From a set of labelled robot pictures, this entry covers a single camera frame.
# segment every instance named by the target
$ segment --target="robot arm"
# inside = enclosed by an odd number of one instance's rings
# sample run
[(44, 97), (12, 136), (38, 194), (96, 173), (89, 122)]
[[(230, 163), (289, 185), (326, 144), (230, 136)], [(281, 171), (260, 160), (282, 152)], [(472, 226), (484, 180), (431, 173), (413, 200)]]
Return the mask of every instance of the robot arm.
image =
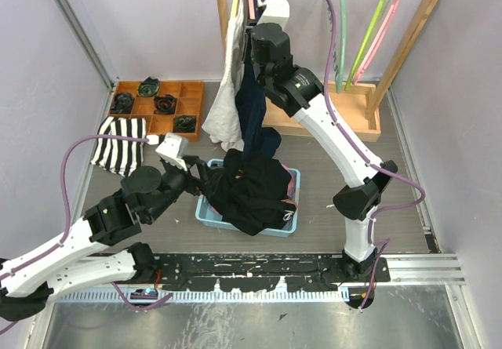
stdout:
[[(13, 260), (0, 261), (0, 317), (14, 322), (43, 310), (48, 301), (75, 290), (107, 282), (147, 282), (157, 262), (147, 244), (136, 243), (112, 256), (78, 260), (105, 251), (152, 224), (184, 192), (210, 194), (208, 167), (198, 157), (184, 156), (186, 139), (168, 134), (157, 148), (165, 173), (142, 166), (121, 181), (122, 188), (88, 209), (72, 226), (64, 243), (60, 235)], [(200, 178), (191, 175), (196, 166)], [(55, 251), (19, 271), (21, 264)]]
[[(369, 221), (391, 178), (369, 167), (337, 126), (371, 163), (394, 173), (397, 166), (373, 154), (341, 116), (336, 115), (338, 122), (333, 122), (321, 82), (308, 69), (293, 64), (289, 37), (277, 24), (286, 24), (289, 17), (286, 0), (267, 0), (267, 5), (251, 34), (256, 80), (272, 103), (315, 137), (342, 172), (347, 185), (333, 197), (333, 203), (345, 217), (344, 268), (358, 279), (369, 273), (376, 258)], [(212, 193), (207, 165), (198, 157), (184, 156), (186, 145), (182, 137), (168, 134), (156, 150), (166, 172), (161, 174), (150, 166), (135, 170), (122, 180), (121, 190), (101, 200), (72, 225), (64, 244), (58, 236), (17, 259), (0, 261), (0, 317), (11, 322), (28, 318), (48, 301), (105, 282), (149, 280), (157, 264), (146, 244), (137, 243), (113, 256), (83, 264), (75, 262), (140, 233), (140, 224), (153, 224), (184, 191), (193, 195)], [(199, 179), (191, 175), (193, 166)], [(60, 248), (13, 271), (54, 245)]]
[(333, 203), (345, 217), (346, 242), (342, 253), (345, 271), (353, 278), (360, 278), (369, 273), (377, 255), (369, 222), (391, 178), (369, 167), (338, 126), (370, 163), (393, 173), (397, 166), (393, 161), (382, 162), (371, 152), (330, 102), (338, 118), (337, 122), (333, 121), (326, 108), (321, 82), (307, 68), (293, 64), (289, 36), (278, 25), (285, 23), (286, 10), (278, 10), (275, 0), (271, 0), (271, 4), (267, 0), (264, 14), (269, 5), (274, 9), (269, 10), (267, 21), (258, 23), (251, 31), (256, 80), (273, 104), (314, 136), (342, 172), (347, 186), (333, 197)]

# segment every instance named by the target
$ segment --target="navy blue garment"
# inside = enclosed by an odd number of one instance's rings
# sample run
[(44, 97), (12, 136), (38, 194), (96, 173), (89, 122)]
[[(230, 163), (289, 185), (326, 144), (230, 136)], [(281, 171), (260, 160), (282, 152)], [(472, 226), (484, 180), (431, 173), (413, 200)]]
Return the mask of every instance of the navy blue garment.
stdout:
[(248, 38), (248, 47), (246, 47), (244, 58), (244, 77), (242, 78), (241, 89), (235, 96), (235, 106), (237, 107), (238, 119), (241, 125), (242, 139), (244, 140), (242, 159), (247, 158), (254, 151), (273, 157), (281, 144), (281, 135), (273, 128), (261, 127), (265, 112), (267, 112), (265, 101), (267, 98), (265, 98), (265, 92), (258, 85), (254, 76), (249, 32), (246, 37)]

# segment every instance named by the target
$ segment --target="white cloth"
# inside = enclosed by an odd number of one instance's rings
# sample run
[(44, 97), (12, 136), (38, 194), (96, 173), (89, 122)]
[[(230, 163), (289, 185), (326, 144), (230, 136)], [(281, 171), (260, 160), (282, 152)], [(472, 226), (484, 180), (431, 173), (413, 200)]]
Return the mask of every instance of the white cloth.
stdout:
[(241, 125), (235, 107), (235, 95), (241, 87), (244, 75), (242, 53), (246, 35), (246, 15), (244, 4), (239, 0), (237, 16), (228, 21), (227, 43), (225, 49), (225, 68), (218, 94), (209, 110), (202, 129), (209, 134), (214, 143), (221, 142), (221, 147), (227, 151), (235, 148), (242, 151)]

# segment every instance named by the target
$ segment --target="blue plastic basket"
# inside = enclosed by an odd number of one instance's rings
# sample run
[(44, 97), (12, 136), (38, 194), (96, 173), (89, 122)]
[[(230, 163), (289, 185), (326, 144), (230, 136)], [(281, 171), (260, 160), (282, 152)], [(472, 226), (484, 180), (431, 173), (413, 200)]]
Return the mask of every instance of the blue plastic basket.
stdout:
[[(211, 159), (208, 162), (209, 166), (223, 165), (222, 159)], [(298, 205), (300, 197), (300, 171), (297, 169), (289, 169), (289, 173), (295, 180), (296, 189), (293, 192), (293, 196), (290, 196), (292, 200)], [(195, 217), (197, 220), (201, 221), (204, 226), (208, 227), (218, 227), (219, 229), (236, 230), (234, 225), (222, 221), (222, 216), (211, 210), (211, 205), (207, 201), (205, 196), (201, 196), (197, 202), (197, 209), (195, 210)], [(264, 235), (274, 235), (275, 237), (289, 237), (296, 230), (296, 222), (298, 221), (298, 211), (295, 212), (291, 220), (287, 222), (282, 230), (278, 229), (264, 229), (259, 234)]]

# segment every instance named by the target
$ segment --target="striped cloth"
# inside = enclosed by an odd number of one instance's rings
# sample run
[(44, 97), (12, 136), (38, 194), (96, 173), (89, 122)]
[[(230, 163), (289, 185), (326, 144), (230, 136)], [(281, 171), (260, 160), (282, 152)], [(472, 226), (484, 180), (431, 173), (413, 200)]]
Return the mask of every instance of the striped cloth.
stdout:
[[(147, 122), (143, 118), (125, 119), (108, 117), (101, 123), (98, 134), (145, 138)], [(143, 162), (143, 145), (124, 140), (98, 139), (92, 165), (110, 173), (129, 176)]]

